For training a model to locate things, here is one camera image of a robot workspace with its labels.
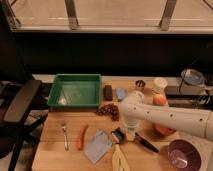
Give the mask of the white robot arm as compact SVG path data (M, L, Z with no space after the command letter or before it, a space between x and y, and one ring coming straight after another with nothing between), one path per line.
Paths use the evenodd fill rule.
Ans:
M146 120L213 142L213 111L155 106L145 104L143 98L140 91L133 91L119 103L126 130L135 132L139 122Z

